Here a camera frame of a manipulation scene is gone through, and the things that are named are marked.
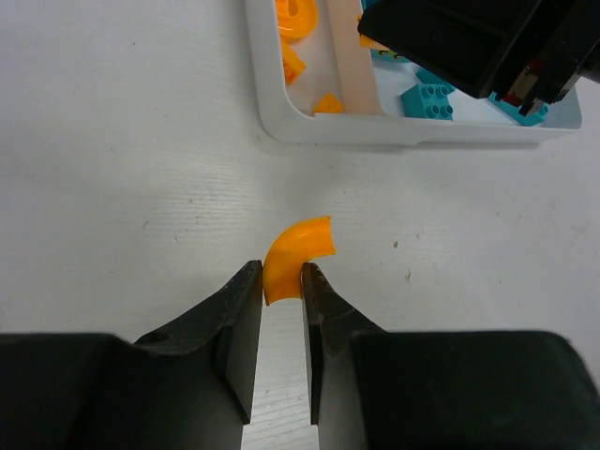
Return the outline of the teal rounded lego brick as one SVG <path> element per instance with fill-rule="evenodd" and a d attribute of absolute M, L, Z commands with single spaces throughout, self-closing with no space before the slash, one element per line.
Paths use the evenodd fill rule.
<path fill-rule="evenodd" d="M 410 64 L 412 61 L 391 50 L 371 49 L 371 58 L 376 61 L 383 61 L 393 64 Z"/>

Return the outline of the orange quarter arch piece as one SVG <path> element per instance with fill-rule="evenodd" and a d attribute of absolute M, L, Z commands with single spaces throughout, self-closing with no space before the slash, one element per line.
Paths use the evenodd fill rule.
<path fill-rule="evenodd" d="M 273 242 L 264 259 L 262 287 L 265 304 L 300 299 L 305 263 L 337 254 L 331 218 L 312 217 L 293 224 Z"/>

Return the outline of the orange long lego plate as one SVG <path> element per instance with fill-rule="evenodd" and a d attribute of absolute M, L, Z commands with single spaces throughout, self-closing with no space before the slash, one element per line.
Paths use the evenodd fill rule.
<path fill-rule="evenodd" d="M 285 84 L 291 86 L 306 70 L 306 64 L 285 41 L 280 41 Z"/>

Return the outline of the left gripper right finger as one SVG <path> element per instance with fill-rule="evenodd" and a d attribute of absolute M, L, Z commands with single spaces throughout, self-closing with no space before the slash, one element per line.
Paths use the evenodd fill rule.
<path fill-rule="evenodd" d="M 342 298 L 314 262 L 302 266 L 301 298 L 310 423 L 316 425 L 323 396 L 324 358 L 343 352 L 358 332 L 381 333 L 383 329 Z"/>

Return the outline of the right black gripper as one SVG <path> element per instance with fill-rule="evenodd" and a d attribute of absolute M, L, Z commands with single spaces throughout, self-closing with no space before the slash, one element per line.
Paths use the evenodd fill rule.
<path fill-rule="evenodd" d="M 522 116 L 599 82 L 599 2 L 377 1 L 357 31 L 473 98 Z"/>

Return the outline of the teal square lego brick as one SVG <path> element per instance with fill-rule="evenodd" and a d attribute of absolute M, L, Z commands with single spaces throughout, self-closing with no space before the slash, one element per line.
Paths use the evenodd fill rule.
<path fill-rule="evenodd" d="M 454 109 L 449 95 L 454 89 L 443 83 L 416 84 L 400 95 L 404 115 L 409 118 L 452 121 Z"/>

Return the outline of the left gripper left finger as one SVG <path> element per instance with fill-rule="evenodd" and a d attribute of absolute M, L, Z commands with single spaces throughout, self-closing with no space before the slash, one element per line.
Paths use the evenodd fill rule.
<path fill-rule="evenodd" d="M 173 357 L 209 351 L 244 425 L 250 422 L 263 308 L 263 265 L 246 262 L 217 292 L 134 344 Z"/>

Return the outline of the orange curved arch piece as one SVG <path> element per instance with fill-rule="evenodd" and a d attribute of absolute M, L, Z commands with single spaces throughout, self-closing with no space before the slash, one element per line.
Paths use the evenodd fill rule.
<path fill-rule="evenodd" d="M 287 42 L 309 36 L 317 27 L 319 10 L 315 0 L 276 0 L 277 27 Z"/>

